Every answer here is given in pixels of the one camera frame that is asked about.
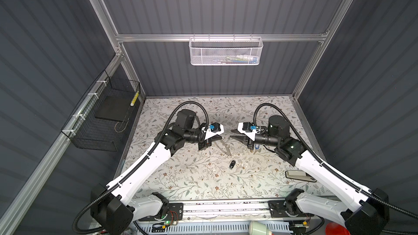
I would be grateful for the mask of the perforated metal ring disc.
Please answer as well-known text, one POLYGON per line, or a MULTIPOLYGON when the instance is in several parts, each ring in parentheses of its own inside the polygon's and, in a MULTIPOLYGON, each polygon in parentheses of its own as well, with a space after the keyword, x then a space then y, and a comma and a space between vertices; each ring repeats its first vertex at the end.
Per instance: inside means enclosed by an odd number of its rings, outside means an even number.
POLYGON ((231 157, 230 147, 226 142, 225 142, 225 146, 222 145, 221 143, 216 143, 216 142, 215 142, 215 145, 223 154, 225 154, 227 157, 231 157))

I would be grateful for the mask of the black head key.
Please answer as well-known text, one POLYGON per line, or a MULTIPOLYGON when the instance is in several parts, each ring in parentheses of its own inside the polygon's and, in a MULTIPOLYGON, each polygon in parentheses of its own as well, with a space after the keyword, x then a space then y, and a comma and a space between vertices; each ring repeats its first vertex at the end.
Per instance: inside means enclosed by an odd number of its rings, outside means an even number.
POLYGON ((236 165, 236 161, 235 161, 235 160, 232 160, 232 161, 230 162, 229 168, 230 168, 230 169, 233 169, 233 168, 235 167, 235 165, 236 165))

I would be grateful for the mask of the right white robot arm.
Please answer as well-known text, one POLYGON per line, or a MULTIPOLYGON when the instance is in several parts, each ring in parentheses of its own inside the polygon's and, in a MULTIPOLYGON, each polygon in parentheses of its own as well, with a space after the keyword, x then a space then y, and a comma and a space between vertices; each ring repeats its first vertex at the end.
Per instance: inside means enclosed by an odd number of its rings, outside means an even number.
POLYGON ((255 145, 273 147, 273 152, 283 161, 313 177, 338 198, 335 201, 294 189, 281 206, 287 215, 313 214, 345 227, 352 235, 381 234, 389 221, 389 208, 364 195, 364 191, 369 191, 366 186, 352 180, 344 182, 343 174, 291 137, 291 129, 293 126, 283 116, 273 115, 267 127, 239 123, 232 138, 251 150, 255 145))

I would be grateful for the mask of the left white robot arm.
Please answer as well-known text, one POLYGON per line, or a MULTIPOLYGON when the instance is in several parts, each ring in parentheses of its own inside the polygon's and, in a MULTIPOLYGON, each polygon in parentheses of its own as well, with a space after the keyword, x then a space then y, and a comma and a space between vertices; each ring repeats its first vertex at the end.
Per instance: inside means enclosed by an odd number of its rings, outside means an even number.
POLYGON ((144 154, 125 172, 108 183, 98 185, 91 192, 90 215, 100 224, 100 231, 110 235, 122 234, 137 220, 151 217, 164 219, 169 211, 169 200, 158 192, 135 199, 134 195, 146 180, 186 143, 197 144, 199 150, 221 140, 224 126, 202 123, 195 128, 197 115, 189 109, 176 114, 161 131, 144 154))

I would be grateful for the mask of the grey flat phone-like object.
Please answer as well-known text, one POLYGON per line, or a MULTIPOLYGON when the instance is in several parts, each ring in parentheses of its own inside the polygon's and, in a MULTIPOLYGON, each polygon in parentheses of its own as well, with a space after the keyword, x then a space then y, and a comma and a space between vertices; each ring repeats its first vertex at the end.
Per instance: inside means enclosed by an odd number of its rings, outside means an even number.
POLYGON ((304 181, 304 182, 317 182, 317 180, 311 175, 305 173, 302 170, 286 170, 285 177, 291 180, 304 181))

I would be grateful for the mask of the yellow marker pen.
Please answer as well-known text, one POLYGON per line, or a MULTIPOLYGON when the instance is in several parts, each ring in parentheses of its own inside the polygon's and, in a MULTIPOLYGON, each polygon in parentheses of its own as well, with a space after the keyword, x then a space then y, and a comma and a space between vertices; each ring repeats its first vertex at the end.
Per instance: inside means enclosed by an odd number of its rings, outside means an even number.
POLYGON ((139 91, 136 91, 134 97, 132 98, 131 102, 130 102, 130 106, 133 107, 136 103, 136 101, 138 100, 139 97, 139 91))

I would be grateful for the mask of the pale green plastic object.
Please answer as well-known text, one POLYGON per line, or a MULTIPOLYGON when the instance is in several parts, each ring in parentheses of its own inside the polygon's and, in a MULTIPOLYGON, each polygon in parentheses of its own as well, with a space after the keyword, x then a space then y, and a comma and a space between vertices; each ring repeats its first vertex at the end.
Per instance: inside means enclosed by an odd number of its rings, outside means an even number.
POLYGON ((273 235, 265 224, 256 221, 250 222, 248 233, 249 235, 273 235))

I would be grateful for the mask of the black foam pad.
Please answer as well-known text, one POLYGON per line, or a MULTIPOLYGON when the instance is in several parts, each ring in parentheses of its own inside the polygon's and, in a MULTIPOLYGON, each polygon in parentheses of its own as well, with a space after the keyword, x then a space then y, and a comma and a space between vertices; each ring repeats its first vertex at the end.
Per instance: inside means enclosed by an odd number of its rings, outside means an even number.
POLYGON ((129 119, 133 107, 131 100, 123 97, 107 96, 95 112, 95 118, 121 123, 129 119))

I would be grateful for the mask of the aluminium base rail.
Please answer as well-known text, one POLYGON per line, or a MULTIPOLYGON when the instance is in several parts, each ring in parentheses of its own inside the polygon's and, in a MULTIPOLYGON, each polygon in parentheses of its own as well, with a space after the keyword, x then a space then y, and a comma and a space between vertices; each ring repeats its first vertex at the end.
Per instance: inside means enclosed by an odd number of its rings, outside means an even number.
POLYGON ((158 198, 134 199, 130 205, 138 206, 139 213, 134 219, 139 222, 232 222, 249 220, 290 220, 285 213, 285 198, 233 199, 233 200, 195 200, 169 202, 161 217, 153 215, 160 211, 158 198))

